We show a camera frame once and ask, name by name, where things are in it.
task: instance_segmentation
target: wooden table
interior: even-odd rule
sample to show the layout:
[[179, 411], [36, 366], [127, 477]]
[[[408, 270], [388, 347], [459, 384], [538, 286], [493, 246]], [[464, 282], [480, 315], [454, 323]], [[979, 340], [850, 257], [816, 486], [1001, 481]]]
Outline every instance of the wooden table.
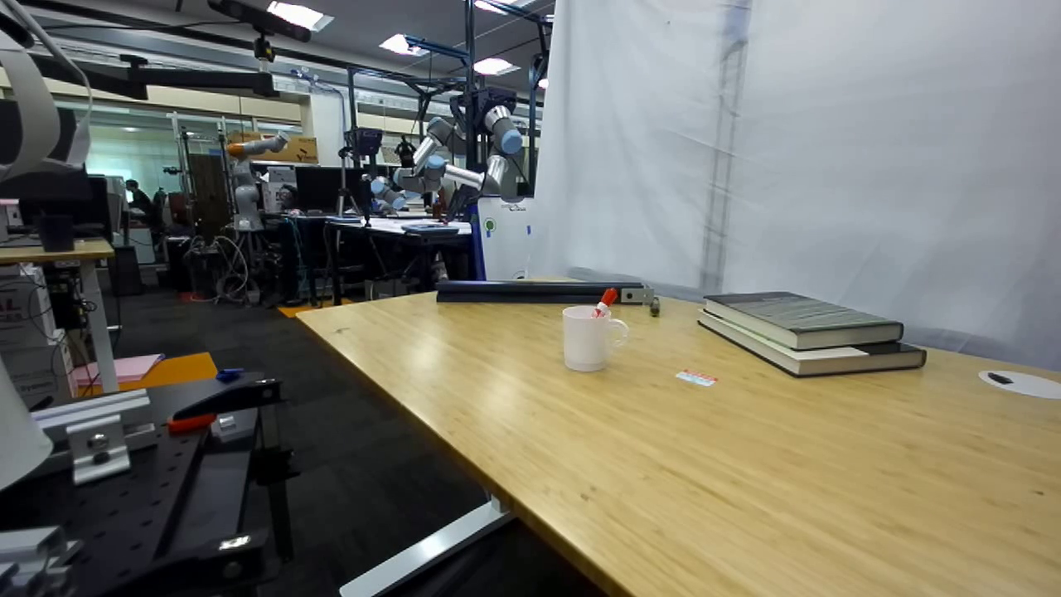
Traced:
[[113, 366], [113, 344], [107, 331], [107, 303], [104, 303], [99, 270], [95, 270], [95, 261], [104, 257], [113, 257], [113, 246], [107, 239], [75, 239], [68, 250], [47, 250], [40, 246], [0, 246], [0, 266], [21, 266], [21, 261], [36, 261], [36, 266], [75, 261], [78, 266], [78, 286], [91, 312], [99, 384], [104, 391], [119, 391], [119, 375]]
[[302, 321], [608, 591], [1061, 594], [1061, 402], [988, 386], [997, 362], [788, 378], [691, 300], [616, 315], [600, 375], [565, 371], [558, 303]]

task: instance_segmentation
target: white curtain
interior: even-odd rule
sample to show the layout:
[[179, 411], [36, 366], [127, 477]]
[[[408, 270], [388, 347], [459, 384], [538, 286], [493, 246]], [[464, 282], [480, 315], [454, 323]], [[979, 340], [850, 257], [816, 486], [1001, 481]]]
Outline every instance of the white curtain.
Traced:
[[698, 286], [722, 2], [558, 0], [538, 275]]
[[722, 81], [737, 2], [558, 0], [540, 270], [793, 287], [1061, 366], [1061, 2], [753, 0]]

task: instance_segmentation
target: white cup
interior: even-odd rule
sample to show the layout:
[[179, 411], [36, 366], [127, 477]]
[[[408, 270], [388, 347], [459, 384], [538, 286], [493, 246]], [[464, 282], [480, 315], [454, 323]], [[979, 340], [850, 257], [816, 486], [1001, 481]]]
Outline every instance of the white cup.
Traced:
[[600, 371], [626, 334], [631, 327], [624, 319], [590, 303], [570, 303], [565, 309], [565, 364], [570, 371]]

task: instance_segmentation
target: stack of books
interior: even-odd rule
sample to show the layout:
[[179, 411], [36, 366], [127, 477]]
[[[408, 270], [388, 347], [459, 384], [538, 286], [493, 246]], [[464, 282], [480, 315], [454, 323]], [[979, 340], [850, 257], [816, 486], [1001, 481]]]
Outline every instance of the stack of books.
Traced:
[[796, 292], [705, 294], [698, 323], [796, 378], [926, 364], [901, 321]]

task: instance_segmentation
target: book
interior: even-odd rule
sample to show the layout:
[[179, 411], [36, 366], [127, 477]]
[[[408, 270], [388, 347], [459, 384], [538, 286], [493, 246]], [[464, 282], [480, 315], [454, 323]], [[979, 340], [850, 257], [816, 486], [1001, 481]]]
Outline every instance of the book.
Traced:
[[728, 319], [698, 315], [698, 323], [728, 339], [734, 344], [771, 362], [777, 366], [809, 378], [809, 375], [845, 375], [845, 371], [896, 371], [896, 366], [922, 366], [926, 352], [901, 340], [871, 340], [871, 344], [845, 344], [845, 347], [809, 347], [793, 352], [753, 327], [743, 327]]
[[702, 312], [728, 319], [796, 352], [901, 339], [901, 321], [896, 319], [877, 319], [796, 292], [705, 294]]

